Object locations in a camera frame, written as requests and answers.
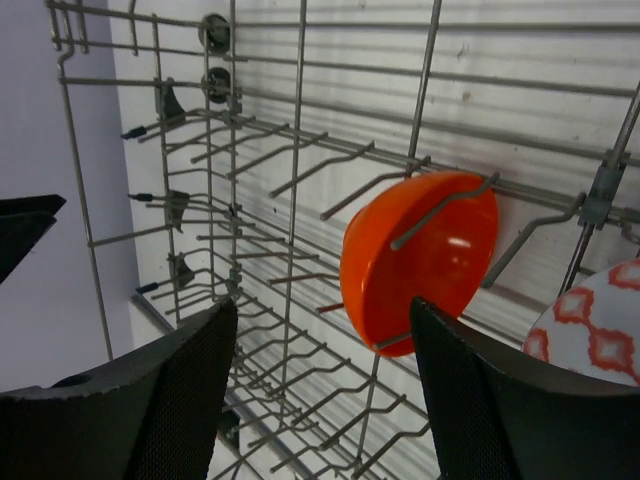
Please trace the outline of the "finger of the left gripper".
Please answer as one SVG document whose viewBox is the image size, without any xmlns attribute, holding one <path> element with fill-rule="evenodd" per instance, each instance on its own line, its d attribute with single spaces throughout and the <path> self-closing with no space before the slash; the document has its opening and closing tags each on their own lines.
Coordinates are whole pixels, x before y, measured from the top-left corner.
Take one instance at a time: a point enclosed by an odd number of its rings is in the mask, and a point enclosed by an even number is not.
<svg viewBox="0 0 640 480">
<path fill-rule="evenodd" d="M 65 204 L 57 194 L 1 200 L 1 282 L 56 223 Z"/>
</svg>

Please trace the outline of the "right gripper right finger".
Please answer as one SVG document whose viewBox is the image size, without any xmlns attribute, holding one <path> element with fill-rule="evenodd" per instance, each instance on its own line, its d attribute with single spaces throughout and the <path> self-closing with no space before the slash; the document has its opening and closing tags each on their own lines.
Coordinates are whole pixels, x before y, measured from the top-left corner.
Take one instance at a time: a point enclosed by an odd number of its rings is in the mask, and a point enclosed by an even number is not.
<svg viewBox="0 0 640 480">
<path fill-rule="evenodd" d="M 441 478 L 638 478 L 638 388 L 545 363 L 419 296 L 409 319 Z"/>
</svg>

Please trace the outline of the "grey wire dish rack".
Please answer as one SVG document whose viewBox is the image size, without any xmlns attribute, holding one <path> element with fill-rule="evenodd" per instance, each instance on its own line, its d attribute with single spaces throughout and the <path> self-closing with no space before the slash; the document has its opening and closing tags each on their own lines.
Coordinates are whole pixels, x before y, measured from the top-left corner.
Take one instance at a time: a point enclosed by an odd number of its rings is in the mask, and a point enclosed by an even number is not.
<svg viewBox="0 0 640 480">
<path fill-rule="evenodd" d="M 635 1 L 49 1 L 79 190 L 81 94 L 118 97 L 143 344 L 239 309 L 213 479 L 436 479 L 413 356 L 369 350 L 348 223 L 410 176 L 493 193 L 464 324 L 519 347 L 639 252 Z"/>
</svg>

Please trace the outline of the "small orange bowl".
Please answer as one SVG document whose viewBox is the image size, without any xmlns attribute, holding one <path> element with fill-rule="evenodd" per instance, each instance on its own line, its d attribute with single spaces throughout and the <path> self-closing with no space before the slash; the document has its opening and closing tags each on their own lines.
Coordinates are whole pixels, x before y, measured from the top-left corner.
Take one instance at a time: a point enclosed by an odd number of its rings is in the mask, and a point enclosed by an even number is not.
<svg viewBox="0 0 640 480">
<path fill-rule="evenodd" d="M 413 353 L 410 304 L 421 296 L 458 317 L 489 268 L 499 211 L 482 177 L 422 174 L 377 195 L 348 224 L 339 282 L 364 344 L 393 358 Z"/>
</svg>

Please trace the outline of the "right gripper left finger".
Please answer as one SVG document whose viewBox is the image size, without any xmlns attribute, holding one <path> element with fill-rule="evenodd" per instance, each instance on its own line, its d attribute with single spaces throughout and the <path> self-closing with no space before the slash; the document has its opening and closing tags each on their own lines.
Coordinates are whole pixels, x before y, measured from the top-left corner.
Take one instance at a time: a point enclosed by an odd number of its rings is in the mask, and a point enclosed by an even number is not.
<svg viewBox="0 0 640 480">
<path fill-rule="evenodd" d="M 206 478 L 237 325 L 225 299 L 99 367 L 2 393 L 2 478 Z"/>
</svg>

